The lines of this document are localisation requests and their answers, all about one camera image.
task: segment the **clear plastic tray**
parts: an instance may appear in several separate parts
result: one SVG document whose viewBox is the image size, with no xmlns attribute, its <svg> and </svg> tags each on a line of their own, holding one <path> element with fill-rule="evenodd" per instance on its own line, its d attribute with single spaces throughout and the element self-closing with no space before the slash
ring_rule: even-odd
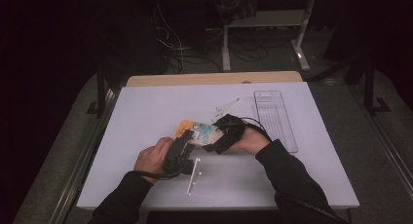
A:
<svg viewBox="0 0 413 224">
<path fill-rule="evenodd" d="M 294 133 L 289 123 L 282 93 L 279 91 L 254 92 L 255 108 L 258 121 L 275 140 L 279 139 L 289 153 L 298 152 Z"/>
</svg>

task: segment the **metal frame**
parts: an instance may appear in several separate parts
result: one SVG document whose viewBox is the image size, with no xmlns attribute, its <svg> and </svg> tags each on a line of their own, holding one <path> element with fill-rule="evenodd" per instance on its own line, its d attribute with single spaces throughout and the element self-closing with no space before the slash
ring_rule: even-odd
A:
<svg viewBox="0 0 413 224">
<path fill-rule="evenodd" d="M 309 63 L 307 62 L 303 50 L 301 49 L 301 43 L 303 42 L 304 34 L 307 30 L 307 25 L 310 20 L 310 16 L 312 13 L 312 9 L 314 6 L 314 2 L 316 0 L 309 0 L 307 3 L 307 8 L 305 11 L 298 10 L 298 11 L 276 11 L 272 12 L 272 20 L 277 20 L 276 22 L 273 21 L 267 21 L 263 22 L 263 19 L 261 18 L 267 18 L 269 19 L 269 15 L 266 14 L 264 16 L 260 16 L 259 12 L 257 13 L 256 19 L 241 19 L 241 20 L 236 20 L 233 23 L 229 25 L 224 26 L 224 42 L 223 42 L 223 47 L 222 47 L 222 63 L 223 63 L 223 70 L 224 71 L 231 71 L 231 61 L 230 61 L 230 55 L 229 55 L 229 50 L 228 50 L 228 28 L 229 27 L 256 27 L 256 26 L 291 26 L 291 25 L 300 25 L 300 29 L 298 31 L 298 35 L 295 39 L 291 40 L 292 48 L 294 49 L 295 55 L 297 56 L 297 59 L 300 63 L 301 69 L 303 71 L 309 71 L 310 66 Z M 300 22 L 295 22 L 294 20 L 291 20 L 291 16 L 296 17 L 296 14 L 300 13 L 302 14 L 301 16 L 301 21 Z"/>
<path fill-rule="evenodd" d="M 93 131 L 86 142 L 85 147 L 83 148 L 83 151 L 81 152 L 76 166 L 70 174 L 64 189 L 62 190 L 56 208 L 49 219 L 50 224 L 63 223 L 70 209 L 76 202 L 79 191 L 82 190 L 82 185 L 84 183 L 84 179 L 86 178 L 86 174 L 88 173 L 90 163 L 93 161 L 95 147 L 97 147 L 100 143 L 104 130 L 109 123 L 117 97 L 118 96 L 111 90 L 106 93 L 106 98 L 104 99 L 106 108 L 102 112 L 101 117 L 98 118 L 98 121 L 94 124 Z"/>
<path fill-rule="evenodd" d="M 356 88 L 350 87 L 350 92 L 356 101 L 362 98 L 362 93 L 360 93 Z M 377 118 L 374 115 L 372 115 L 368 109 L 366 110 L 363 108 L 365 107 L 365 103 L 360 103 L 359 101 L 357 101 L 357 103 L 364 117 L 368 120 L 368 122 L 370 123 L 372 128 L 376 131 L 377 135 L 382 141 L 386 156 L 391 162 L 396 174 L 400 178 L 400 181 L 404 185 L 410 198 L 413 200 L 413 173 L 412 171 L 409 169 L 409 167 L 405 164 L 405 162 L 401 158 L 400 154 L 394 147 L 392 141 L 390 140 L 389 136 L 386 134 L 386 131 L 383 129 L 382 125 L 377 120 Z"/>
</svg>

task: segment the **black sleeve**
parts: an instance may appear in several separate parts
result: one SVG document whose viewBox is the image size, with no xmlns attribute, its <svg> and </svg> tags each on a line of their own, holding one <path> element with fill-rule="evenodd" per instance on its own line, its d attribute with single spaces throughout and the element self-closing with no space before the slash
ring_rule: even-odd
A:
<svg viewBox="0 0 413 224">
<path fill-rule="evenodd" d="M 139 174 L 128 172 L 119 186 L 94 210 L 94 217 L 89 223 L 136 222 L 140 205 L 152 186 Z"/>
<path fill-rule="evenodd" d="M 276 190 L 275 200 L 282 213 L 283 223 L 338 223 L 325 216 L 336 215 L 328 205 L 321 187 L 278 139 L 259 151 L 255 158 L 264 166 Z"/>
</svg>

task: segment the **white table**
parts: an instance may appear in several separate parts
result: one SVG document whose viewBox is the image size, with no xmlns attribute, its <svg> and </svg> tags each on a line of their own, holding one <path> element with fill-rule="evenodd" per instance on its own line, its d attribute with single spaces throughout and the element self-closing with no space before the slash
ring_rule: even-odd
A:
<svg viewBox="0 0 413 224">
<path fill-rule="evenodd" d="M 78 207 L 95 208 L 133 168 L 142 149 L 161 136 L 172 136 L 183 119 L 210 124 L 215 107 L 240 98 L 230 113 L 254 117 L 254 91 L 281 91 L 298 153 L 295 156 L 323 189 L 332 208 L 359 206 L 349 179 L 335 152 L 307 83 L 221 84 L 123 88 Z M 159 181 L 142 204 L 153 209 L 268 209 L 275 208 L 274 189 L 262 166 L 244 152 L 222 155 L 195 149 L 202 175 L 191 196 L 189 175 Z"/>
</svg>

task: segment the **person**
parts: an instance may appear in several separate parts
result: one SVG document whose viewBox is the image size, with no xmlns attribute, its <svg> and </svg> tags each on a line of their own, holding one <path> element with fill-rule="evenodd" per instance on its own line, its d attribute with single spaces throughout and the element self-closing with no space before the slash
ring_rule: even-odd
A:
<svg viewBox="0 0 413 224">
<path fill-rule="evenodd" d="M 163 137 L 156 145 L 142 150 L 133 171 L 127 172 L 119 186 L 94 210 L 90 223 L 136 222 L 140 205 L 157 180 L 134 171 L 163 173 L 164 158 L 172 142 L 171 138 Z M 270 142 L 260 132 L 246 128 L 231 150 L 245 150 L 264 167 L 276 190 L 275 201 L 282 223 L 345 223 L 328 205 L 322 189 L 304 165 L 278 139 Z"/>
</svg>

